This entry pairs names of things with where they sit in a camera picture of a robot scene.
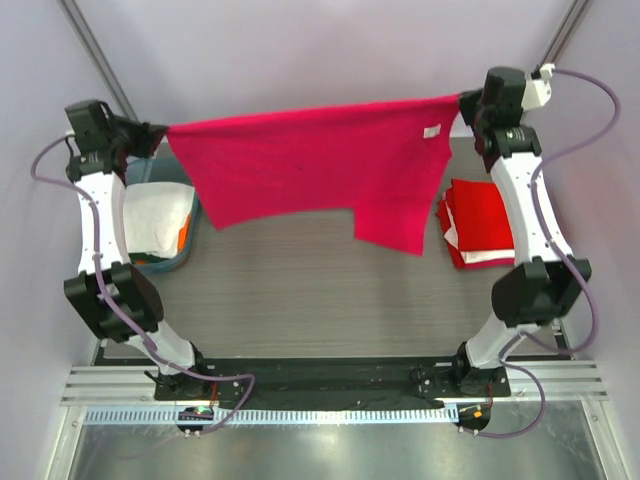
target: clothing tag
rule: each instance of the clothing tag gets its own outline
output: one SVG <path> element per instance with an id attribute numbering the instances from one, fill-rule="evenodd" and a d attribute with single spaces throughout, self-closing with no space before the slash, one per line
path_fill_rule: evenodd
<path id="1" fill-rule="evenodd" d="M 440 127 L 441 127 L 440 124 L 438 124 L 438 125 L 436 125 L 434 127 L 426 127 L 424 129 L 424 138 L 433 138 L 436 135 L 439 135 L 440 134 Z"/>

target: cable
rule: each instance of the cable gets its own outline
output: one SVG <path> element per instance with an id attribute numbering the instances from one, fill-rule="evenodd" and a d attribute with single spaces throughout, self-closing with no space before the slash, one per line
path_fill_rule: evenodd
<path id="1" fill-rule="evenodd" d="M 136 335 L 139 335 L 142 338 L 143 344 L 149 352 L 149 356 L 151 356 L 156 362 L 160 363 L 161 365 L 166 365 L 170 368 L 173 368 L 174 370 L 184 373 L 185 375 L 189 375 L 191 377 L 197 378 L 199 380 L 204 380 L 206 382 L 237 382 L 242 380 L 249 380 L 249 385 L 245 390 L 244 395 L 240 398 L 240 400 L 236 404 L 236 406 L 225 417 L 223 417 L 222 420 L 220 420 L 218 423 L 211 425 L 207 428 L 203 428 L 200 433 L 205 434 L 205 433 L 215 432 L 216 430 L 221 428 L 224 424 L 226 424 L 229 420 L 231 420 L 231 418 L 238 412 L 238 410 L 240 410 L 242 406 L 247 402 L 251 394 L 251 391 L 253 390 L 256 377 L 252 373 L 243 373 L 240 375 L 227 376 L 227 377 L 213 377 L 208 375 L 202 375 L 197 372 L 192 372 L 180 365 L 176 365 L 173 362 L 165 360 L 164 358 L 160 357 L 157 354 L 158 347 L 156 346 L 153 339 L 149 335 L 147 335 L 147 333 L 118 306 L 118 304 L 115 302 L 115 300 L 107 290 L 107 287 L 104 281 L 104 276 L 102 275 L 102 266 L 100 264 L 100 258 L 102 258 L 102 254 L 100 253 L 100 214 L 98 212 L 98 207 L 96 206 L 96 203 L 94 202 L 93 198 L 85 190 L 83 190 L 82 188 L 78 187 L 73 183 L 69 183 L 63 180 L 58 180 L 55 178 L 45 177 L 37 173 L 38 164 L 44 158 L 44 156 L 47 153 L 49 153 L 54 147 L 61 144 L 62 142 L 67 143 L 67 146 L 69 146 L 68 142 L 71 137 L 73 137 L 73 135 L 67 135 L 67 136 L 58 138 L 57 140 L 47 145 L 35 157 L 35 159 L 33 160 L 33 163 L 31 164 L 31 178 L 39 182 L 44 182 L 50 185 L 56 185 L 59 187 L 64 187 L 69 190 L 72 190 L 88 202 L 89 207 L 91 209 L 91 215 L 93 217 L 93 251 L 94 251 L 93 262 L 95 265 L 96 281 L 98 283 L 98 288 L 100 290 L 100 293 L 102 293 L 104 301 L 109 306 L 109 308 L 111 308 L 111 310 L 124 323 L 126 323 L 127 326 L 131 328 L 131 330 L 133 330 L 133 332 L 135 332 Z"/>
<path id="2" fill-rule="evenodd" d="M 586 140 L 583 140 L 582 142 L 576 143 L 575 145 L 565 148 L 564 150 L 561 150 L 558 153 L 543 159 L 531 175 L 531 199 L 533 200 L 533 208 L 535 209 L 536 217 L 538 218 L 538 223 L 540 224 L 542 233 L 544 235 L 545 240 L 549 244 L 549 247 L 551 247 L 551 249 L 558 256 L 558 258 L 562 260 L 562 263 L 564 263 L 567 269 L 571 272 L 571 274 L 574 276 L 574 278 L 578 282 L 578 285 L 580 285 L 580 288 L 584 292 L 587 302 L 589 303 L 589 308 L 591 309 L 591 330 L 589 332 L 589 335 L 587 335 L 587 338 L 580 345 L 573 348 L 558 348 L 556 346 L 547 345 L 542 340 L 539 340 L 537 337 L 533 336 L 530 333 L 525 333 L 525 335 L 531 341 L 545 348 L 546 350 L 559 353 L 562 355 L 572 355 L 576 352 L 584 350 L 585 348 L 589 348 L 593 344 L 596 337 L 598 336 L 598 331 L 600 329 L 600 310 L 598 308 L 598 303 L 596 302 L 595 296 L 593 294 L 593 290 L 591 290 L 591 287 L 585 281 L 582 275 L 580 275 L 580 272 L 575 267 L 573 262 L 569 260 L 569 258 L 558 247 L 555 240 L 553 239 L 553 235 L 551 234 L 551 231 L 549 230 L 549 226 L 547 225 L 547 222 L 544 218 L 544 213 L 542 213 L 540 198 L 538 196 L 537 179 L 540 176 L 542 169 L 551 165 L 551 163 L 555 162 L 557 159 L 564 157 L 566 155 L 569 155 L 571 153 L 577 152 L 578 150 L 581 150 L 590 145 L 593 145 L 595 142 L 597 142 L 602 137 L 604 137 L 607 133 L 609 133 L 613 129 L 613 127 L 616 125 L 616 123 L 618 123 L 618 120 L 620 119 L 621 105 L 620 105 L 620 99 L 618 98 L 616 93 L 611 89 L 611 87 L 609 87 L 607 84 L 601 82 L 600 80 L 590 75 L 580 73 L 580 72 L 575 72 L 573 70 L 565 70 L 561 68 L 556 68 L 554 70 L 554 74 L 560 74 L 568 77 L 579 78 L 581 80 L 585 80 L 599 87 L 609 96 L 609 98 L 611 98 L 611 101 L 613 102 L 613 107 L 614 107 L 614 112 L 613 112 L 613 116 L 611 117 L 611 120 L 609 120 L 609 123 L 607 123 L 607 125 L 602 130 L 592 135 L 591 137 L 587 138 Z"/>
<path id="3" fill-rule="evenodd" d="M 544 218 L 544 213 L 542 212 L 542 206 L 540 205 L 540 198 L 539 198 L 539 195 L 538 195 L 538 185 L 537 185 L 536 181 L 537 181 L 538 177 L 540 176 L 540 173 L 542 172 L 543 168 L 549 166 L 551 163 L 555 162 L 557 159 L 559 159 L 561 157 L 564 157 L 564 156 L 569 155 L 571 153 L 577 152 L 578 150 L 581 150 L 581 149 L 583 149 L 585 147 L 593 145 L 595 142 L 597 142 L 602 137 L 604 137 L 607 133 L 609 133 L 613 129 L 613 127 L 618 123 L 618 120 L 620 119 L 621 105 L 620 105 L 620 99 L 618 98 L 616 93 L 611 89 L 611 87 L 609 87 L 604 82 L 602 82 L 602 81 L 600 81 L 600 80 L 598 80 L 598 79 L 596 79 L 596 78 L 594 78 L 594 77 L 592 77 L 590 75 L 587 75 L 587 74 L 584 74 L 584 73 L 580 73 L 580 72 L 576 72 L 576 71 L 573 71 L 573 70 L 565 70 L 565 69 L 561 69 L 561 68 L 556 68 L 554 70 L 554 74 L 560 74 L 560 75 L 565 75 L 565 76 L 568 76 L 568 77 L 579 78 L 581 80 L 585 80 L 585 81 L 587 81 L 587 82 L 599 87 L 601 90 L 603 90 L 609 96 L 609 98 L 611 98 L 611 101 L 613 102 L 613 108 L 614 108 L 613 116 L 611 117 L 611 119 L 609 120 L 607 125 L 602 130 L 600 130 L 596 134 L 590 136 L 586 140 L 583 140 L 583 141 L 581 141 L 579 143 L 576 143 L 575 145 L 567 147 L 564 150 L 560 150 L 558 153 L 556 153 L 554 155 L 550 155 L 549 157 L 546 157 L 545 159 L 543 159 L 540 162 L 540 164 L 535 168 L 535 170 L 533 171 L 533 173 L 531 175 L 531 199 L 533 200 L 533 208 L 534 208 L 534 210 L 536 212 L 536 217 L 538 219 L 538 223 L 540 224 L 540 228 L 542 229 L 542 233 L 544 235 L 544 238 L 545 238 L 546 242 L 549 244 L 549 247 L 558 256 L 558 258 L 560 258 L 560 260 L 562 260 L 562 263 L 564 263 L 564 265 L 567 267 L 567 269 L 571 272 L 571 274 L 574 276 L 574 278 L 578 282 L 578 285 L 580 285 L 580 288 L 584 292 L 584 295 L 585 295 L 585 297 L 587 299 L 587 302 L 589 304 L 589 308 L 591 309 L 591 330 L 589 331 L 589 334 L 587 335 L 587 338 L 580 345 L 578 345 L 577 347 L 573 347 L 573 348 L 558 348 L 558 347 L 555 347 L 555 346 L 547 345 L 542 340 L 539 340 L 537 337 L 535 337 L 534 335 L 532 335 L 532 334 L 530 334 L 528 332 L 523 332 L 522 335 L 526 336 L 527 338 L 532 340 L 534 343 L 536 343 L 537 345 L 540 345 L 541 347 L 545 348 L 546 350 L 550 350 L 552 352 L 563 354 L 563 355 L 572 355 L 572 354 L 574 354 L 576 352 L 579 352 L 581 350 L 584 350 L 585 348 L 590 347 L 593 344 L 593 342 L 595 341 L 596 337 L 598 336 L 598 331 L 599 331 L 599 328 L 600 328 L 600 310 L 598 308 L 598 303 L 597 303 L 597 301 L 595 299 L 595 295 L 593 293 L 593 290 L 591 290 L 591 287 L 588 285 L 588 283 L 582 277 L 582 275 L 580 274 L 578 269 L 574 266 L 574 264 L 571 262 L 571 260 L 569 260 L 569 257 L 567 257 L 564 254 L 564 252 L 558 247 L 558 245 L 556 244 L 556 242 L 555 242 L 555 240 L 553 238 L 553 235 L 551 234 L 549 226 L 547 225 L 547 222 L 546 222 L 546 220 Z M 496 438 L 496 439 L 508 439 L 508 438 L 514 438 L 514 437 L 518 437 L 520 435 L 524 435 L 525 433 L 531 431 L 533 428 L 538 426 L 538 424 L 540 424 L 540 422 L 542 421 L 542 418 L 544 417 L 544 415 L 546 413 L 546 410 L 547 410 L 547 400 L 546 400 L 546 397 L 545 397 L 545 394 L 544 394 L 544 389 L 542 388 L 542 384 L 540 383 L 540 380 L 538 380 L 538 378 L 533 373 L 531 373 L 529 370 L 527 370 L 526 368 L 521 367 L 519 365 L 513 365 L 511 363 L 505 362 L 505 356 L 506 356 L 507 352 L 519 340 L 520 340 L 520 337 L 514 337 L 513 339 L 511 339 L 511 341 L 508 342 L 505 345 L 505 347 L 500 351 L 500 354 L 498 355 L 498 357 L 500 358 L 500 363 L 502 365 L 504 365 L 507 368 L 511 368 L 513 370 L 518 370 L 519 372 L 524 373 L 529 378 L 531 378 L 533 383 L 535 383 L 536 387 L 538 388 L 538 391 L 540 392 L 540 411 L 538 412 L 538 415 L 533 420 L 533 422 L 531 422 L 527 427 L 525 427 L 525 428 L 523 428 L 521 430 L 518 430 L 516 432 L 511 432 L 511 433 L 490 433 L 490 432 L 479 432 L 477 430 L 471 430 L 469 428 L 460 427 L 461 431 L 470 433 L 472 435 L 477 435 L 479 437 Z"/>

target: stack of folded clothes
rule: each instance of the stack of folded clothes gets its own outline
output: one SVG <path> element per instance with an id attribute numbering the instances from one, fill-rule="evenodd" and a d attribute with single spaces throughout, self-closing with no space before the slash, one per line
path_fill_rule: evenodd
<path id="1" fill-rule="evenodd" d="M 493 183 L 452 180 L 437 216 L 457 268 L 513 265 L 511 228 Z"/>

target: metal pole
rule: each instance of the metal pole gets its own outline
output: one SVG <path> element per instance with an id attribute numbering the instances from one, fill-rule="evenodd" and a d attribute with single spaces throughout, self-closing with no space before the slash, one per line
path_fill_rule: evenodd
<path id="1" fill-rule="evenodd" d="M 574 0 L 542 57 L 540 65 L 558 61 L 592 3 L 593 0 Z"/>
<path id="2" fill-rule="evenodd" d="M 131 106 L 127 94 L 120 85 L 118 77 L 116 77 L 116 74 L 113 72 L 107 57 L 100 48 L 100 44 L 93 35 L 89 24 L 84 18 L 84 15 L 82 15 L 76 2 L 74 0 L 58 0 L 58 3 L 78 35 L 80 42 L 82 42 L 89 58 L 91 58 L 91 61 L 98 70 L 100 77 L 102 77 L 102 80 L 116 101 L 120 111 L 131 120 L 138 120 L 138 116 Z"/>

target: white backdrop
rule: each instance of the white backdrop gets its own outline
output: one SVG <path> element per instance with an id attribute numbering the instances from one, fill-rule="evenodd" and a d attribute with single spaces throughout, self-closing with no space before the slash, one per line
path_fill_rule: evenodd
<path id="1" fill-rule="evenodd" d="M 532 69 L 570 0 L 79 0 L 141 119 L 430 97 Z"/>

